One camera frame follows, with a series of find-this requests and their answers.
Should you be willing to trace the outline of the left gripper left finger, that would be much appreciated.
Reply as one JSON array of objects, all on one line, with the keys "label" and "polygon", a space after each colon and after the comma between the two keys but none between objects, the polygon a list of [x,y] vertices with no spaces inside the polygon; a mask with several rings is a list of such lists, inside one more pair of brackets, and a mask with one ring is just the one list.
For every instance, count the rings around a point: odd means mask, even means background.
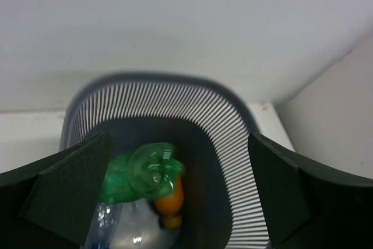
[{"label": "left gripper left finger", "polygon": [[103,185],[108,133],[1,174],[1,248],[80,248]]}]

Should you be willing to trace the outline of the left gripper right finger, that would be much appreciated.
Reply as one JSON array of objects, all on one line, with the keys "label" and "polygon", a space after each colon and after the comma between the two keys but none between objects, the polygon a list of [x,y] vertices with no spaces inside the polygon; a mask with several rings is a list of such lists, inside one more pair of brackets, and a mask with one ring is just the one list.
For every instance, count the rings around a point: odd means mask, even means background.
[{"label": "left gripper right finger", "polygon": [[271,248],[372,248],[372,180],[262,134],[248,150]]}]

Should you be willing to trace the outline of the small blue cap bottle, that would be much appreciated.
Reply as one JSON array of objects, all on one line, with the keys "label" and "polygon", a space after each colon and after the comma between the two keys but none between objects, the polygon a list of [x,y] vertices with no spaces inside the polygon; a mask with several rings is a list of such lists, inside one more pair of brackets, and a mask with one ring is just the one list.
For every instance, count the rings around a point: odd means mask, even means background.
[{"label": "small blue cap bottle", "polygon": [[83,248],[171,248],[180,228],[166,229],[146,199],[96,205]]}]

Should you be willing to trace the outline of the green plastic bottle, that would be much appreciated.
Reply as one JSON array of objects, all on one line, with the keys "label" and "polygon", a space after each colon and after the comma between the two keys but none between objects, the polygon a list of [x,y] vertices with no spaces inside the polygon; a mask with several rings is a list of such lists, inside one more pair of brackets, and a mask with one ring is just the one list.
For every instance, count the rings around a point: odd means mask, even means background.
[{"label": "green plastic bottle", "polygon": [[176,189],[177,177],[185,172],[175,153],[174,145],[159,142],[114,157],[104,176],[99,203],[121,204],[171,195]]}]

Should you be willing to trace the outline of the orange juice bottle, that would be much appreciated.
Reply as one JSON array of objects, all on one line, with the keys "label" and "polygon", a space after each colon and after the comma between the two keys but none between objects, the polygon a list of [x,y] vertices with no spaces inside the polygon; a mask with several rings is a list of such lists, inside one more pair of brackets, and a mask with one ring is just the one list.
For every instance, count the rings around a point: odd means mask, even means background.
[{"label": "orange juice bottle", "polygon": [[175,229],[182,224],[181,208],[184,203],[184,190],[181,176],[175,179],[175,188],[168,197],[154,201],[160,214],[161,225],[166,229]]}]

